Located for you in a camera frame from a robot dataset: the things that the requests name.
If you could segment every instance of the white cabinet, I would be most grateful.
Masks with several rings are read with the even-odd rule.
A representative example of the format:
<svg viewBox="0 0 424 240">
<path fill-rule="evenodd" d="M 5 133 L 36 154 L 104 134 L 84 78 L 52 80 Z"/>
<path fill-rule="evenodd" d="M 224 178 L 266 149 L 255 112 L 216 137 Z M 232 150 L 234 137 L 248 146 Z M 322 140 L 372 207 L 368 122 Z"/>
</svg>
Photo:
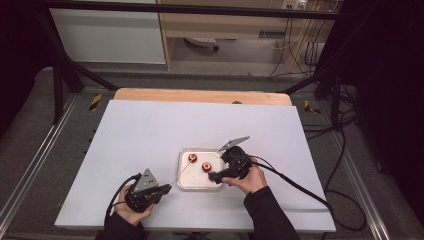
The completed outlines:
<svg viewBox="0 0 424 240">
<path fill-rule="evenodd" d="M 165 64 L 157 13 L 68 9 L 51 13 L 65 50 L 75 61 Z"/>
</svg>

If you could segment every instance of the black curtain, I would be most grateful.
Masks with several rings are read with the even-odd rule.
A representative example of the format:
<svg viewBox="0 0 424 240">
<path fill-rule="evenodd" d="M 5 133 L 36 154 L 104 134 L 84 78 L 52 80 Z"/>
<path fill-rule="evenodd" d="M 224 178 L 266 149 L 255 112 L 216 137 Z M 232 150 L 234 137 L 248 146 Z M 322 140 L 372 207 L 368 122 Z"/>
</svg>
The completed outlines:
<svg viewBox="0 0 424 240">
<path fill-rule="evenodd" d="M 25 1 L 0 0 L 0 137 L 25 103 L 34 76 L 52 65 L 44 37 Z"/>
<path fill-rule="evenodd" d="M 357 87 L 368 140 L 424 225 L 423 12 L 420 0 L 379 1 L 345 50 L 342 82 Z M 337 33 L 321 64 L 343 45 Z"/>
</svg>

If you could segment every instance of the person's left hand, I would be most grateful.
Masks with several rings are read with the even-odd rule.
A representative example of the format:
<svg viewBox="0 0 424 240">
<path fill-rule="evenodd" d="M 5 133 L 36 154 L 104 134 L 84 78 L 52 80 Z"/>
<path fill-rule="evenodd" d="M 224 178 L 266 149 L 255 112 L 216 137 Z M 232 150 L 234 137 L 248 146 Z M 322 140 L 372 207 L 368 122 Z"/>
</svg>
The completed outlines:
<svg viewBox="0 0 424 240">
<path fill-rule="evenodd" d="M 153 206 L 154 204 L 150 205 L 146 211 L 139 213 L 134 212 L 131 210 L 128 205 L 125 203 L 125 195 L 127 194 L 128 189 L 130 188 L 130 185 L 127 185 L 122 188 L 121 192 L 119 193 L 119 204 L 115 205 L 115 212 L 121 216 L 125 221 L 129 222 L 130 224 L 137 226 L 137 224 L 149 217 L 152 214 Z"/>
</svg>

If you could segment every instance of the red object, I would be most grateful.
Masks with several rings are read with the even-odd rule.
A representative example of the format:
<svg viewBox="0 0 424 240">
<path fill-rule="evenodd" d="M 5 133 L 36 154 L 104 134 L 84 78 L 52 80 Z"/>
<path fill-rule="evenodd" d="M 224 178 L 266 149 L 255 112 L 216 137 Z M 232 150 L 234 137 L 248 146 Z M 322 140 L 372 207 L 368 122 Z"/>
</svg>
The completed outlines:
<svg viewBox="0 0 424 240">
<path fill-rule="evenodd" d="M 205 162 L 202 164 L 202 169 L 204 172 L 209 172 L 212 169 L 212 166 L 210 163 Z"/>
<path fill-rule="evenodd" d="M 189 160 L 191 163 L 196 162 L 196 161 L 197 161 L 197 155 L 196 155 L 196 154 L 190 154 L 190 155 L 188 155 L 188 160 Z"/>
</svg>

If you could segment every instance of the person's right hand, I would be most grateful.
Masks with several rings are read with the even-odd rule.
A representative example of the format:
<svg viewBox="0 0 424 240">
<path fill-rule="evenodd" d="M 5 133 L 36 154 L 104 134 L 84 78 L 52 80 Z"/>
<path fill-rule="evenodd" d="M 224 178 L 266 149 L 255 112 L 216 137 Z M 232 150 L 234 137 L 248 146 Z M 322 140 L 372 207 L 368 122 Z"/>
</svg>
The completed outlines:
<svg viewBox="0 0 424 240">
<path fill-rule="evenodd" d="M 250 158 L 253 162 L 257 162 L 255 158 Z M 261 188 L 268 186 L 264 172 L 255 164 L 250 168 L 249 174 L 243 179 L 222 178 L 222 182 L 240 188 L 245 194 L 254 193 Z"/>
</svg>

